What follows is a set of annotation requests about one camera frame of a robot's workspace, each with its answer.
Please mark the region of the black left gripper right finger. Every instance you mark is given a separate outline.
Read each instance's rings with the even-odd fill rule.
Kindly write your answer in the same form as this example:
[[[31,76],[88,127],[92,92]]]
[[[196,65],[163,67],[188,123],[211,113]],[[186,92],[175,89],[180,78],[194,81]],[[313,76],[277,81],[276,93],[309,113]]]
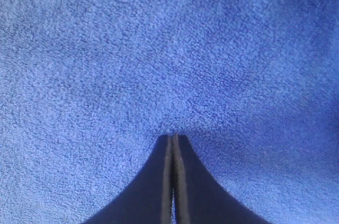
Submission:
[[[187,136],[172,138],[177,223],[267,223],[231,196],[205,168]]]

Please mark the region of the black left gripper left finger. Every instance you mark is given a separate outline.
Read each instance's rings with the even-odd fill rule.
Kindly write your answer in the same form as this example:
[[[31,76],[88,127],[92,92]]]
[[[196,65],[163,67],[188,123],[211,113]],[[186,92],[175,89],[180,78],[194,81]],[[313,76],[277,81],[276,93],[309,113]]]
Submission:
[[[172,141],[158,137],[133,181],[85,223],[171,223]]]

